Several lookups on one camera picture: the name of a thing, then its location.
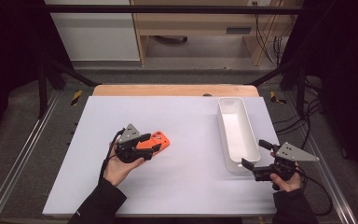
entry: orange tool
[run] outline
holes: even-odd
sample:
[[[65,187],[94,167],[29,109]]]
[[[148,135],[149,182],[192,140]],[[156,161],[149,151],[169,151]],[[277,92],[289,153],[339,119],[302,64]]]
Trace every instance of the orange tool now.
[[[155,145],[161,144],[161,148],[159,151],[153,153],[153,155],[158,154],[160,151],[162,151],[164,148],[170,145],[170,140],[165,136],[165,134],[161,131],[157,131],[155,133],[152,133],[150,135],[149,140],[146,140],[144,142],[138,143],[136,146],[139,150],[142,150],[144,148],[151,148]]]

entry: cable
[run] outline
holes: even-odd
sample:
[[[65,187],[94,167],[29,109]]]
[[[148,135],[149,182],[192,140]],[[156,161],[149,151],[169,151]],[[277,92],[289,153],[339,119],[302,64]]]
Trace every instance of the cable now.
[[[110,156],[110,154],[112,153],[112,148],[116,142],[116,139],[118,138],[119,135],[122,135],[124,133],[124,131],[125,131],[124,128],[122,130],[118,131],[116,133],[115,137],[113,138],[112,143],[110,144],[109,150],[107,152],[106,159],[103,160],[103,165],[101,166],[100,178],[98,180],[98,183],[101,183],[101,181],[103,180],[103,173],[104,173],[104,170],[106,169],[107,163],[109,162],[110,159],[112,159],[113,157],[116,156],[116,153],[113,156]]]
[[[317,111],[319,111],[319,110],[321,109],[321,108],[320,108],[320,105],[321,105],[320,103],[318,103],[317,105],[313,105],[312,107],[310,107],[310,106],[311,106],[314,102],[316,102],[317,100],[319,100],[319,99],[314,99],[313,101],[311,101],[311,102],[309,103],[307,112],[306,112],[306,114],[305,114],[305,116],[304,116],[304,118],[306,119],[304,123],[302,123],[302,124],[300,124],[299,126],[295,127],[300,121],[304,121],[303,119],[298,119],[298,120],[296,120],[294,123],[292,123],[291,125],[289,125],[288,127],[283,128],[283,129],[280,129],[280,130],[276,131],[275,133],[276,133],[277,135],[284,135],[284,134],[291,133],[291,132],[297,130],[298,128],[302,127],[306,122],[309,124],[309,130],[308,130],[308,132],[309,132],[309,131],[310,131],[310,121],[309,121],[310,116],[313,115],[314,113],[316,113]],[[290,120],[290,119],[278,121],[278,122],[275,122],[275,123],[285,122],[285,121],[288,121],[288,120]]]
[[[316,185],[318,185],[324,191],[324,194],[327,196],[327,199],[329,201],[329,206],[327,208],[327,211],[322,212],[322,213],[313,212],[313,214],[315,214],[315,216],[318,216],[318,217],[322,217],[322,216],[326,216],[326,215],[330,214],[331,211],[333,210],[333,199],[331,198],[331,196],[328,193],[327,189],[321,183],[319,183],[317,180],[315,180],[315,179],[309,177],[308,175],[306,175],[303,169],[301,169],[301,171],[295,169],[295,171],[296,171],[296,173],[300,174],[300,176],[303,176],[304,179],[307,179],[307,182],[308,182],[308,180],[310,180],[313,183],[315,183]]]

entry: white tray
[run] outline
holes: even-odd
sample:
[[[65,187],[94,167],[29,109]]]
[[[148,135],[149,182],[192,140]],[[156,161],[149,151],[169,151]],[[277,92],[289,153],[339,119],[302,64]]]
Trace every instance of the white tray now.
[[[249,172],[242,167],[241,159],[256,164],[260,160],[260,152],[245,103],[239,97],[222,97],[217,115],[227,169],[233,173]]]

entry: floor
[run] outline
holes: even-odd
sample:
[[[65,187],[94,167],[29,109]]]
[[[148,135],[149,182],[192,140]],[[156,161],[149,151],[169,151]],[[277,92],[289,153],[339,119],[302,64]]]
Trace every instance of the floor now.
[[[176,84],[246,84],[275,68],[267,58],[261,66],[253,66],[241,38],[201,36],[189,36],[185,43],[181,39],[151,38],[145,66],[137,62],[74,62],[74,66],[85,77],[102,83]],[[6,189],[0,190],[0,223],[65,223],[65,218],[45,217],[41,211],[93,88],[67,75],[64,78],[67,81],[64,91],[48,90],[50,99],[56,102],[48,112],[46,123],[37,120],[36,82],[14,90],[9,97],[9,107],[0,124],[0,188]],[[277,76],[257,89],[265,98],[271,120],[277,122],[274,126],[280,141],[300,146],[307,125],[298,125],[289,133],[278,132],[294,119],[278,121],[296,113],[293,109],[296,90],[281,91],[280,80]],[[310,77],[310,81],[320,84],[318,79]],[[70,103],[77,90],[83,93],[77,105],[72,106]],[[278,101],[271,100],[272,91]],[[316,99],[315,94],[308,90],[307,102]],[[311,135],[305,149],[320,153],[325,163],[304,164],[304,169],[321,182],[329,180],[324,185],[334,191],[335,204],[333,212],[319,220],[321,223],[358,223],[358,164],[342,158],[337,135],[320,106],[315,107],[316,112],[310,117]],[[30,135],[33,130],[40,135]],[[7,176],[12,181],[5,181]],[[310,184],[306,195],[316,212],[325,211],[328,202],[316,185]],[[270,217],[263,218],[265,223],[270,223]],[[262,222],[259,217],[244,217],[243,223]]]

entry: aluminum rail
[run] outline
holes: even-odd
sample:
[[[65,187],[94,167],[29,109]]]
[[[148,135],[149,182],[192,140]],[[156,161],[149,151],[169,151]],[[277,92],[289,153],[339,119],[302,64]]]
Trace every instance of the aluminum rail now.
[[[227,7],[227,6],[122,6],[122,5],[25,5],[32,11],[50,13],[181,13],[181,14],[268,14],[320,13],[320,7]]]
[[[31,134],[28,136],[27,141],[22,147],[20,155],[18,156],[13,166],[11,167],[11,170],[8,173],[5,182],[2,184],[0,188],[0,214],[7,202],[8,197],[10,196],[14,187],[16,186],[17,181],[21,176],[22,170],[24,169],[25,164],[27,163],[29,157],[31,156],[41,133],[45,129],[48,119],[50,118],[50,115],[53,112],[60,95],[61,95],[60,91],[54,91],[52,93],[48,102],[48,111],[46,112],[43,118],[39,119],[36,122],[33,130],[31,131]]]

